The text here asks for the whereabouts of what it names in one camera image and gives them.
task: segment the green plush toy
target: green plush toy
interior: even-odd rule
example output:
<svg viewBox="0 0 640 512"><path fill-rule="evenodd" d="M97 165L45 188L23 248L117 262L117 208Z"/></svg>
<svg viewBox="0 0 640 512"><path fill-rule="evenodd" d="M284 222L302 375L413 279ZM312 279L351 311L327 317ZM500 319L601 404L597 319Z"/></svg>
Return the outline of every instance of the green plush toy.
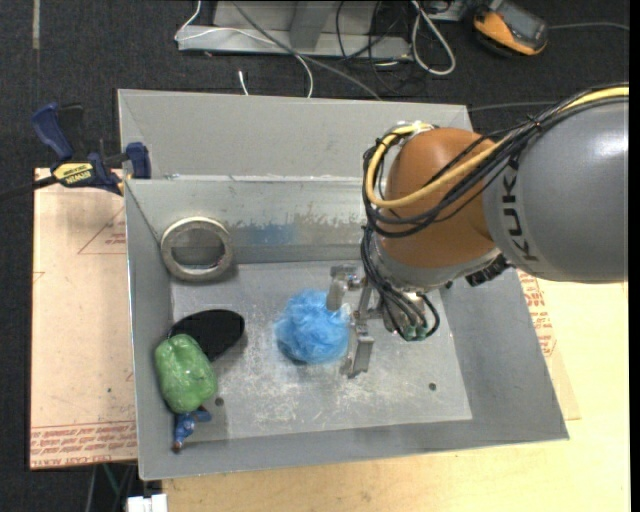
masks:
<svg viewBox="0 0 640 512"><path fill-rule="evenodd" d="M176 414L195 411L218 390L218 379L198 342L176 334L155 350L160 391Z"/></svg>

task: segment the blue clamp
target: blue clamp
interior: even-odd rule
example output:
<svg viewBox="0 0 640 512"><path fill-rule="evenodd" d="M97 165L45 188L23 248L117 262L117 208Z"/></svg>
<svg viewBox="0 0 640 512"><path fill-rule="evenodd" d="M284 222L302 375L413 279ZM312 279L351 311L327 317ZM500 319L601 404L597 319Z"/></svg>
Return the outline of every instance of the blue clamp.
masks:
<svg viewBox="0 0 640 512"><path fill-rule="evenodd" d="M80 118L77 109L73 115L75 117L72 121L78 125ZM127 160L130 160L133 166L134 178L151 177L149 154L141 142L133 142L127 146L125 153L109 158L103 158L96 152L89 153L86 157L76 155L81 143L78 141L78 147L74 148L69 142L61 128L56 102L49 103L35 112L31 116L31 124L38 138L56 153L57 161L50 168L51 175L65 187L95 187L121 195L122 179L111 171L111 166Z"/></svg>

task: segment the orange device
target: orange device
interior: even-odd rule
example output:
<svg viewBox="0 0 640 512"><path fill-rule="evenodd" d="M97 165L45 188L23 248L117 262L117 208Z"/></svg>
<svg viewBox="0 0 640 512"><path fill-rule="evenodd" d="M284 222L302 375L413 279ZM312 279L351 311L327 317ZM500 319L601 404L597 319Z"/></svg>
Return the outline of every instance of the orange device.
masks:
<svg viewBox="0 0 640 512"><path fill-rule="evenodd" d="M536 55L547 45L547 23L509 0L479 8L473 26L479 40L502 55Z"/></svg>

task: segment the yellow cable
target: yellow cable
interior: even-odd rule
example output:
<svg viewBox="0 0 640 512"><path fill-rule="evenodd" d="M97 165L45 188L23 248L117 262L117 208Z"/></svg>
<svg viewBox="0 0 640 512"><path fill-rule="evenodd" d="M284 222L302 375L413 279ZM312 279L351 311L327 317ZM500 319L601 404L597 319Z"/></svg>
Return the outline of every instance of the yellow cable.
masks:
<svg viewBox="0 0 640 512"><path fill-rule="evenodd" d="M585 94L582 98L575 100L566 107L560 110L560 112L567 110L568 108L574 108L578 105L589 103L590 101L597 101L604 98L612 98L614 96L629 96L629 86L623 87L610 87L609 89L602 89L601 91L591 92Z"/></svg>
<svg viewBox="0 0 640 512"><path fill-rule="evenodd" d="M611 98L615 96L628 96L628 95L629 95L628 86L603 89L601 91L596 91L596 92L586 94L582 98L577 99L576 101L570 103L569 105L561 109L560 112L569 108L574 108L578 105L582 105L588 102L597 101L604 98ZM420 188L409 195L406 195L399 199L385 200L385 199L378 198L375 194L373 178L375 176L375 171L376 171L376 168L378 167L378 163L380 162L380 158L386 152L388 144L393 142L397 137L408 135L415 130L416 130L416 127L411 125L411 126L404 126L402 128L398 128L392 131L389 135L387 135L382 140L382 142L376 148L376 151L374 152L373 156L371 157L369 166L367 167L366 193L369 201L375 206L378 206L379 208L402 208L403 206L408 206L410 204L415 203L416 201L419 201L420 199L423 199L424 197L428 196L429 194L432 194L437 189L444 186L448 181L454 178L457 178L458 176L469 171L470 169L475 168L487 157L489 157L489 155L491 155L496 150L498 150L508 137L508 136L504 137L503 139L499 140L494 146L487 148L484 151L481 151L473 158L470 158L466 162L463 162L462 164L459 164L458 166L454 167L450 172L440 177L439 179L435 180L434 182L430 183L426 187Z"/></svg>

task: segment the blue plush toy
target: blue plush toy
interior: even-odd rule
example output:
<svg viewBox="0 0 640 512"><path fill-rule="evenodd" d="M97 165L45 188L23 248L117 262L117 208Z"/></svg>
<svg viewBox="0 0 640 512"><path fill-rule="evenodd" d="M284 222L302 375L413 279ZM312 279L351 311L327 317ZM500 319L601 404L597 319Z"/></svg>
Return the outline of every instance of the blue plush toy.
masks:
<svg viewBox="0 0 640 512"><path fill-rule="evenodd" d="M278 347L293 361L320 364L342 357L349 344L349 315L327 309L327 292L303 290L289 299L274 324Z"/></svg>

